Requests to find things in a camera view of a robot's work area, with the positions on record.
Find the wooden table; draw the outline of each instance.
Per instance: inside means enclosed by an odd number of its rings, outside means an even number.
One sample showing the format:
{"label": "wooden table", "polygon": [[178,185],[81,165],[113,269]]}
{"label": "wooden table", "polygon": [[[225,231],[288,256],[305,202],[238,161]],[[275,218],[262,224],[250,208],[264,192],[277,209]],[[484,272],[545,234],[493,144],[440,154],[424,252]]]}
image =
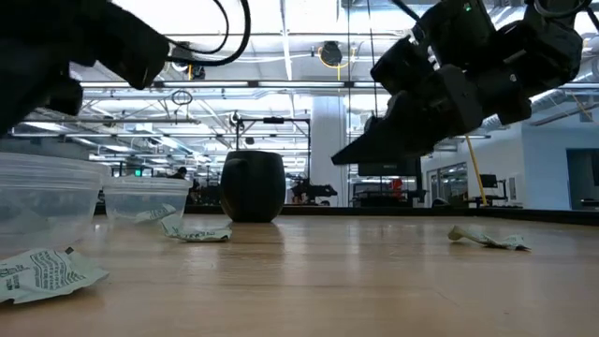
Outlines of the wooden table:
{"label": "wooden table", "polygon": [[[224,217],[188,223],[226,225]],[[599,229],[489,218],[281,217],[227,243],[105,218],[76,245],[110,271],[71,296],[0,305],[0,336],[599,335]],[[453,225],[531,253],[451,243]]]}

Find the transparent bowl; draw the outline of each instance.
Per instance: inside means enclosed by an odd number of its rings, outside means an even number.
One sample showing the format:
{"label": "transparent bowl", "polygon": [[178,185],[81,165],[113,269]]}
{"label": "transparent bowl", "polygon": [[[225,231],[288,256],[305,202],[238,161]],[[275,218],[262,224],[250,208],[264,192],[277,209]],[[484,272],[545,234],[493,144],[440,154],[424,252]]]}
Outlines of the transparent bowl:
{"label": "transparent bowl", "polygon": [[0,255],[63,248],[94,216],[101,176],[91,171],[0,163]]}
{"label": "transparent bowl", "polygon": [[94,172],[100,175],[101,183],[112,176],[112,168],[106,165],[45,155],[0,153],[0,163],[2,163],[0,167],[19,166]]}
{"label": "transparent bowl", "polygon": [[152,223],[183,216],[191,182],[168,178],[112,178],[104,186],[106,215],[112,224]]}

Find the paper packet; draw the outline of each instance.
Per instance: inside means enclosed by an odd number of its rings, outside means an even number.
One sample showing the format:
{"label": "paper packet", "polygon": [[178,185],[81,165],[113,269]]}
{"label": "paper packet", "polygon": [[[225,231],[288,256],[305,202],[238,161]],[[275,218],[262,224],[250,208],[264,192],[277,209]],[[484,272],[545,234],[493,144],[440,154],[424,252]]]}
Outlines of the paper packet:
{"label": "paper packet", "polygon": [[162,218],[165,218],[169,215],[172,215],[177,212],[173,206],[168,204],[162,204],[162,207],[157,208],[155,210],[141,212],[135,216],[133,222],[135,224],[141,224],[145,222],[157,221]]}
{"label": "paper packet", "polygon": [[447,237],[451,241],[457,241],[461,238],[466,238],[466,239],[472,240],[474,242],[484,244],[485,246],[493,247],[493,248],[504,248],[504,249],[510,249],[510,250],[517,250],[517,249],[530,250],[531,249],[526,246],[526,244],[524,243],[524,238],[521,235],[510,235],[501,241],[495,241],[494,239],[488,237],[487,235],[484,235],[482,233],[468,231],[460,226],[454,226],[451,229],[451,231],[449,232],[449,234],[447,234]]}
{"label": "paper packet", "polygon": [[230,227],[211,230],[183,229],[183,220],[177,214],[163,218],[160,225],[167,237],[185,242],[223,242],[229,240],[233,233]]}
{"label": "paper packet", "polygon": [[0,302],[17,304],[68,295],[108,275],[71,248],[65,252],[34,249],[0,261]]}

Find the red object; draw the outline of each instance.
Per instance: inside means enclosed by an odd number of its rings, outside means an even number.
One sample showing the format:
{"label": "red object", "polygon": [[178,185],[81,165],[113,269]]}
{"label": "red object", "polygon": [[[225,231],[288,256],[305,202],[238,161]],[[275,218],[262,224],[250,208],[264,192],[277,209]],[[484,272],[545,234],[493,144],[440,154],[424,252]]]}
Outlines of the red object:
{"label": "red object", "polygon": [[391,181],[391,189],[393,191],[397,191],[397,192],[393,193],[393,197],[402,198],[402,185],[403,185],[403,182],[401,179],[393,179]]}

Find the black container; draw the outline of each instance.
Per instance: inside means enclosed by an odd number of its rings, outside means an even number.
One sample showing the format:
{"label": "black container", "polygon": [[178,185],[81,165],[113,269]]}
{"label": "black container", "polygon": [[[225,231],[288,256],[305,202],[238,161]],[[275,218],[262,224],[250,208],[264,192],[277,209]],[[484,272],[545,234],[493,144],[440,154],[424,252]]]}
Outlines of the black container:
{"label": "black container", "polygon": [[221,206],[233,221],[272,221],[285,204],[285,190],[285,167],[280,155],[235,151],[226,156]]}

